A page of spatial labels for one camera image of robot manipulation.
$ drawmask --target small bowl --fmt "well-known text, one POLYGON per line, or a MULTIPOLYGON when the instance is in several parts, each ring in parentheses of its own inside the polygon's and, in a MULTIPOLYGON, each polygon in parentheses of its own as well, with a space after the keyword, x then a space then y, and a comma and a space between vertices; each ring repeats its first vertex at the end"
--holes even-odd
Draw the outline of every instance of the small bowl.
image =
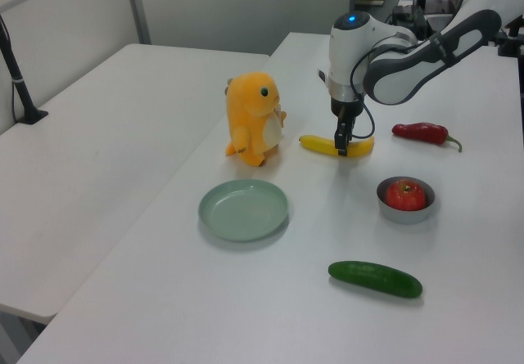
POLYGON ((378 197, 378 206, 380 207, 380 210, 384 216, 397 223, 403 223, 404 225, 411 225, 414 223, 418 223, 423 221, 427 218, 427 216, 433 211, 435 208, 435 192, 433 191, 433 188, 426 182, 423 182, 422 180, 418 180, 417 178, 408 178, 406 176, 397 176, 395 178, 387 178, 383 182, 381 182, 377 187, 377 197, 378 197), (392 207, 388 206, 386 204, 386 191, 387 188, 393 184, 394 182, 401 180, 401 179, 408 179, 413 182, 416 182, 422 186, 422 189, 424 190, 424 193, 426 194, 426 207, 422 210, 417 211, 402 211, 398 209, 393 209, 392 207))

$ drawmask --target yellow plush toy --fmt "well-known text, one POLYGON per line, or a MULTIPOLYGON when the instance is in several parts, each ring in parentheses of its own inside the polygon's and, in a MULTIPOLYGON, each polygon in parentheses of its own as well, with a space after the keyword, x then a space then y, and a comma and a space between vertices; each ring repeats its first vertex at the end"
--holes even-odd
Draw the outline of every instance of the yellow plush toy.
POLYGON ((286 118, 277 85, 264 72, 250 72, 230 79, 225 92, 231 137, 226 155, 238 153, 249 165, 264 165, 264 153, 282 139, 286 118))

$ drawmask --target apple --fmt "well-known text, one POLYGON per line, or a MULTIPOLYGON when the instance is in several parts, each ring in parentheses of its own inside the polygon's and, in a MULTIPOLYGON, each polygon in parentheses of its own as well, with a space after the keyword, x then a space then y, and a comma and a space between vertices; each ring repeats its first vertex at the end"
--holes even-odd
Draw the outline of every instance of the apple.
POLYGON ((426 207, 426 194, 420 184, 403 178, 387 188, 386 204, 402 211, 422 210, 426 207))

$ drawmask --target green cucumber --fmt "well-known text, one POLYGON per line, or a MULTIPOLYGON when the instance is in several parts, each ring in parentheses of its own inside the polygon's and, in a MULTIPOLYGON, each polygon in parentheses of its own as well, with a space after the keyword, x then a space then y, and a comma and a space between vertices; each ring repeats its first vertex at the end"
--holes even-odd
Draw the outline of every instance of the green cucumber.
POLYGON ((329 266, 329 274, 344 282, 414 299, 422 294, 422 284, 414 276, 376 263, 345 261, 329 266))

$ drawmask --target yellow banana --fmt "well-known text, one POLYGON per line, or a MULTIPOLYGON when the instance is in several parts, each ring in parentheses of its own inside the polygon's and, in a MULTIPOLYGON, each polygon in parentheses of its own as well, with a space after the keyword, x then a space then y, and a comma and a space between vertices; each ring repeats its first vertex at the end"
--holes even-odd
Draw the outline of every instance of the yellow banana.
MULTIPOLYGON (((328 155, 338 155, 338 150, 335 148, 335 142, 332 139, 317 137, 316 135, 303 135, 299 138, 299 141, 308 150, 328 155)), ((347 156, 360 157, 361 155, 366 155, 371 152, 374 143, 374 137, 369 137, 363 141, 350 142, 347 145, 347 156)))

